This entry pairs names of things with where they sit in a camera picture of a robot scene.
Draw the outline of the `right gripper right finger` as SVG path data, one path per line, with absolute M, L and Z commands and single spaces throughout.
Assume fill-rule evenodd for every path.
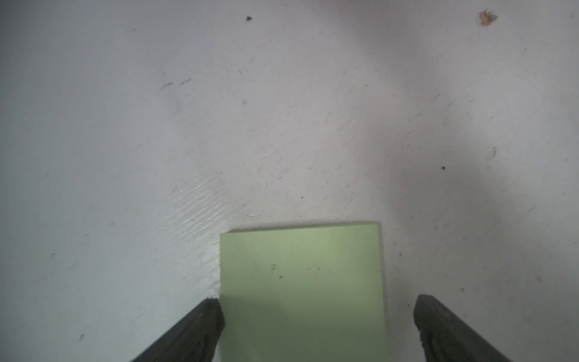
M 413 318 L 427 362 L 510 361 L 431 295 L 418 295 Z

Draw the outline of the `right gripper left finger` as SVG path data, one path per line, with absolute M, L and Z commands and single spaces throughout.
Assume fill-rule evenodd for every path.
M 208 298 L 199 303 L 134 360 L 211 362 L 225 326 L 220 301 Z

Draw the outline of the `green sticky note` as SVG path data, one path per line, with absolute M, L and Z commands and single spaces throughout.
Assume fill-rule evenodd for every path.
M 385 361 L 375 223 L 220 237 L 224 361 Z

